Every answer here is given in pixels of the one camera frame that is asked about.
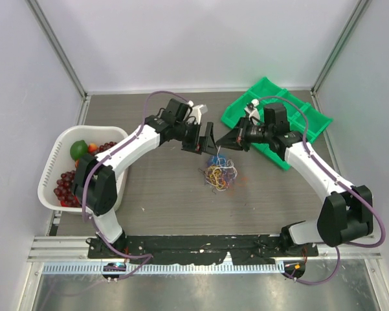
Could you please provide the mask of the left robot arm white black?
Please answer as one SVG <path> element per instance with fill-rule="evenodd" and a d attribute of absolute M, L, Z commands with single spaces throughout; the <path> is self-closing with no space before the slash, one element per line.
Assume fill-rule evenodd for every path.
<path fill-rule="evenodd" d="M 117 180 L 134 162 L 162 144 L 175 140 L 183 151 L 217 154 L 213 124 L 208 122 L 203 135 L 201 117 L 204 104 L 170 99 L 158 114 L 150 115 L 128 137 L 97 155 L 85 154 L 78 160 L 72 193 L 82 206 L 82 215 L 91 220 L 102 240 L 102 250 L 112 259 L 125 254 L 127 235 L 114 209 L 118 199 Z"/>

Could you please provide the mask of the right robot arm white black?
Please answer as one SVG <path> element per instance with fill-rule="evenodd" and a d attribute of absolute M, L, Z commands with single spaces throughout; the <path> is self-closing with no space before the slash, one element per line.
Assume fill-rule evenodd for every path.
<path fill-rule="evenodd" d="M 324 243 L 330 247 L 348 244 L 373 231 L 372 193 L 366 186 L 356 187 L 341 178 L 317 153 L 300 132 L 292 131 L 283 104 L 275 102 L 263 108 L 263 121 L 247 107 L 231 131 L 217 145 L 231 150 L 248 151 L 251 144 L 267 144 L 293 167 L 315 190 L 322 202 L 316 220 L 290 224 L 281 229 L 279 247 L 288 256 L 296 255 L 304 244 Z"/>

